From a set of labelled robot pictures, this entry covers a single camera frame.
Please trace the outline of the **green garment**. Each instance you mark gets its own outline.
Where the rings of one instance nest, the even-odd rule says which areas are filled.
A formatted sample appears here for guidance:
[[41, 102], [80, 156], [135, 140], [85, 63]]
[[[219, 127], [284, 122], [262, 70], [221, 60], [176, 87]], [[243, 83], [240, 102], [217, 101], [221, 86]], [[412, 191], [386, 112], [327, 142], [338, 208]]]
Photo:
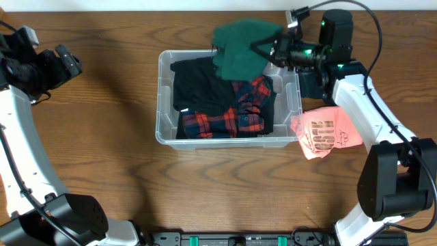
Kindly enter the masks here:
[[214, 29], [212, 46], [216, 76], [224, 80], [252, 81], [260, 76], [268, 60], [251, 49], [251, 44], [282, 33], [283, 27], [264, 20], [238, 20]]

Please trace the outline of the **dark navy shirt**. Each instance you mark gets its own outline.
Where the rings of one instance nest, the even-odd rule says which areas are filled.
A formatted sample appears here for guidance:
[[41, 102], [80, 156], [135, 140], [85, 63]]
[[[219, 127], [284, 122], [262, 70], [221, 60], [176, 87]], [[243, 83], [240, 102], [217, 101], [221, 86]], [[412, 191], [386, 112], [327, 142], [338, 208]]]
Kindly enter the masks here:
[[334, 105], [330, 97], [328, 81], [319, 84], [318, 76], [314, 71], [298, 71], [300, 95], [302, 98], [321, 99], [327, 105]]

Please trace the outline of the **black garment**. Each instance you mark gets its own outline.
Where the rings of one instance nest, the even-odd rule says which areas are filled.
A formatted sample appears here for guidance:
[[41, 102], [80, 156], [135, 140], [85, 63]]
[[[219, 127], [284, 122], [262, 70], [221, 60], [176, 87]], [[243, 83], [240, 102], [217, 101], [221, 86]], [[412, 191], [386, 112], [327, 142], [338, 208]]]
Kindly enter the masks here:
[[231, 83], [216, 76], [211, 57], [175, 61], [170, 65], [174, 72], [173, 108], [185, 109], [211, 116], [224, 114], [234, 103]]

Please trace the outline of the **pink printed t-shirt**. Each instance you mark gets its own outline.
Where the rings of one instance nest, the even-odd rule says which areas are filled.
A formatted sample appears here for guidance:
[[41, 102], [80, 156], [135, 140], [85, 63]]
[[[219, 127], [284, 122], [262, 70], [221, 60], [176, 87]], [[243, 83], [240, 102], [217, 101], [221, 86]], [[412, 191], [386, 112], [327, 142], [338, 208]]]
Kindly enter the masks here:
[[308, 159], [324, 158], [333, 148], [349, 148], [363, 143], [359, 132], [341, 107], [321, 107], [294, 118], [291, 129]]

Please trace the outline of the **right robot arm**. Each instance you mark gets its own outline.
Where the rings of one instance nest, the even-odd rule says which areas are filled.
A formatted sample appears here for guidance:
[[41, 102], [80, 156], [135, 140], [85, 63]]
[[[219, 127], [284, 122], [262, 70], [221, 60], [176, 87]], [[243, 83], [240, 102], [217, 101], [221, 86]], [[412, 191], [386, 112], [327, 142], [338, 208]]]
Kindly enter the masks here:
[[324, 97], [350, 117], [367, 149], [357, 184], [358, 204], [315, 245], [406, 245], [401, 220], [436, 208], [436, 142], [418, 138], [378, 95], [369, 69], [352, 57], [352, 14], [328, 10], [319, 40], [305, 42], [301, 22], [310, 8], [287, 13], [287, 33], [253, 42], [251, 49], [300, 78], [313, 77]]

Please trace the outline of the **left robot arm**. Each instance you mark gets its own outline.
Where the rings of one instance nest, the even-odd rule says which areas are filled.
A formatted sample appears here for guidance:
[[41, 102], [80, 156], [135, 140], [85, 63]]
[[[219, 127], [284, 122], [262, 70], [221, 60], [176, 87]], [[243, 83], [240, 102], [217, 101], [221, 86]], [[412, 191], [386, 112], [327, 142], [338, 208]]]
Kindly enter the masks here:
[[27, 26], [1, 35], [1, 179], [10, 221], [4, 245], [148, 245], [132, 221], [108, 218], [90, 195], [69, 192], [40, 141], [31, 108], [41, 96], [82, 73], [60, 44], [36, 52]]

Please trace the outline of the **clear plastic storage bin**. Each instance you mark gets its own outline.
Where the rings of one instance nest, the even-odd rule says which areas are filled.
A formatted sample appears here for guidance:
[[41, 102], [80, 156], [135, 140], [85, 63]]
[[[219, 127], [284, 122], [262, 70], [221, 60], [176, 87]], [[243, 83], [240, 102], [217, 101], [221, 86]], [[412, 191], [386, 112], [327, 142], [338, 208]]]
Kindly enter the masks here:
[[263, 74], [273, 82], [277, 94], [274, 102], [273, 132], [251, 138], [231, 139], [177, 139], [179, 112], [173, 108], [174, 72], [170, 65], [174, 62], [207, 57], [215, 54], [212, 50], [166, 50], [158, 58], [158, 92], [156, 108], [156, 140], [175, 150], [199, 148], [283, 148], [301, 139], [302, 101], [298, 74], [286, 68], [278, 68], [271, 63]]

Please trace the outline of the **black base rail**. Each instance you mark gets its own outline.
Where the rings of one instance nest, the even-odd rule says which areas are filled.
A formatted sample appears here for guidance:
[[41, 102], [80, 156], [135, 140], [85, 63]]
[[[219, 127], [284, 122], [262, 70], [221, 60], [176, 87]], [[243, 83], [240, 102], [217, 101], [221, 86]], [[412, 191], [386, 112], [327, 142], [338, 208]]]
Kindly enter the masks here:
[[293, 234], [187, 234], [161, 232], [153, 234], [158, 246], [335, 246], [334, 236], [321, 232]]

